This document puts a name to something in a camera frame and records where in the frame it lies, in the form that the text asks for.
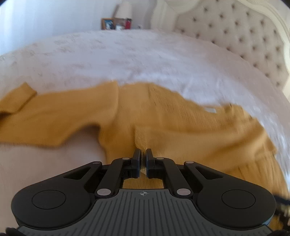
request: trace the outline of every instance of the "black cable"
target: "black cable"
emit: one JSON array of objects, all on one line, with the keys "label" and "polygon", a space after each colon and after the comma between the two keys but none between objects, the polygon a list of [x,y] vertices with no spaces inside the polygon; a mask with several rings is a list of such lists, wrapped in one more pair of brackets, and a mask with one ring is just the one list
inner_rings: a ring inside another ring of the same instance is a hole
[{"label": "black cable", "polygon": [[17,229],[14,228],[6,228],[6,234],[0,233],[0,236],[26,236]]},{"label": "black cable", "polygon": [[283,224],[284,230],[290,230],[290,215],[289,215],[289,208],[290,208],[290,200],[284,199],[280,196],[275,196],[276,200],[276,210],[275,215],[278,216],[279,221]]},{"label": "black cable", "polygon": [[267,236],[290,236],[290,232],[286,230],[276,230],[268,234]]},{"label": "black cable", "polygon": [[6,0],[0,0],[0,6],[5,2]]}]

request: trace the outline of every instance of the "lamp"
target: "lamp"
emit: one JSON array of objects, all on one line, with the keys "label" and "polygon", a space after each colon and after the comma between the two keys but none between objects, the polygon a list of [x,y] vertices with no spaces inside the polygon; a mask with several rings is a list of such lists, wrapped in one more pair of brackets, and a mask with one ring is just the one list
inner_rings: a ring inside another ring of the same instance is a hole
[{"label": "lamp", "polygon": [[123,1],[115,15],[116,18],[120,19],[132,19],[132,6],[129,2]]}]

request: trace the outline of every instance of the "photo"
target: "photo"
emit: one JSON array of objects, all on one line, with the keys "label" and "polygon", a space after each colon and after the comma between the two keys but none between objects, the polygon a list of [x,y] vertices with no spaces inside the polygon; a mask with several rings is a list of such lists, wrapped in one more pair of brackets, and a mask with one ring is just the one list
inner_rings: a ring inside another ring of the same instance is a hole
[{"label": "photo", "polygon": [[126,19],[114,18],[114,24],[116,30],[123,30],[126,26]]},{"label": "photo", "polygon": [[131,29],[132,19],[127,19],[125,23],[125,29]]},{"label": "photo", "polygon": [[102,30],[113,30],[115,29],[113,18],[102,18]]}]

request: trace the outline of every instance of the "tufted headboard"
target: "tufted headboard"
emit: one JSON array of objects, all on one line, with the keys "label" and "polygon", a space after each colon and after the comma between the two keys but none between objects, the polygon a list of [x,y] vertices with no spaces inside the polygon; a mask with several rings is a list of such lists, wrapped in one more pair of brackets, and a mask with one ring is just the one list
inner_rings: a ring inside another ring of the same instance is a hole
[{"label": "tufted headboard", "polygon": [[266,1],[157,0],[151,27],[211,41],[240,55],[290,100],[289,30]]}]

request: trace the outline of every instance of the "white bedspread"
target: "white bedspread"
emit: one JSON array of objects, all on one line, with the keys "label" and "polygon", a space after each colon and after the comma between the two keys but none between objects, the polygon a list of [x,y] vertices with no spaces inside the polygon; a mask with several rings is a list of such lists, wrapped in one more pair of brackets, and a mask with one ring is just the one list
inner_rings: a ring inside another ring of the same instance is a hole
[{"label": "white bedspread", "polygon": [[[212,43],[159,31],[98,31],[0,56],[0,98],[25,81],[42,94],[108,80],[154,82],[200,104],[241,105],[267,130],[290,183],[290,103],[259,70]],[[57,149],[0,144],[0,232],[17,226],[10,202],[21,188],[94,160],[105,163],[96,138],[89,127]]]}]

